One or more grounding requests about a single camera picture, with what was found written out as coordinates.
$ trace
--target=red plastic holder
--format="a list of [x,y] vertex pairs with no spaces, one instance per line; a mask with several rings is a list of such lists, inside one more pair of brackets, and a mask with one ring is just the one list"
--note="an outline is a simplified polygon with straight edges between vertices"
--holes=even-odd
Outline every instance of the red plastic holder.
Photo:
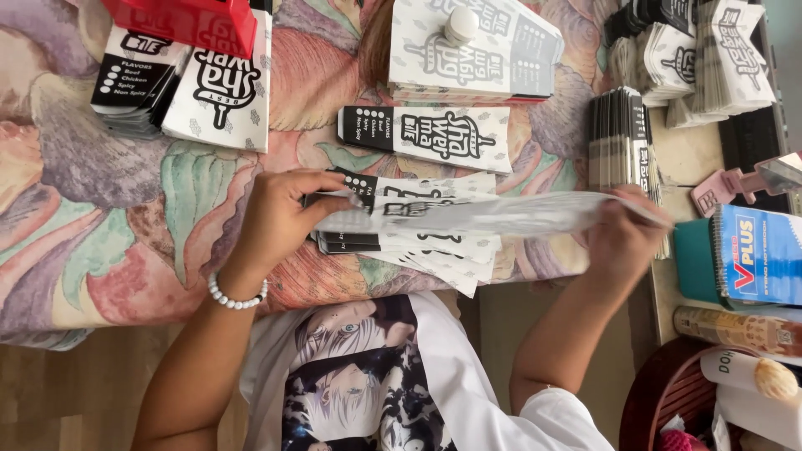
[[102,0],[117,26],[250,58],[256,18],[248,0]]

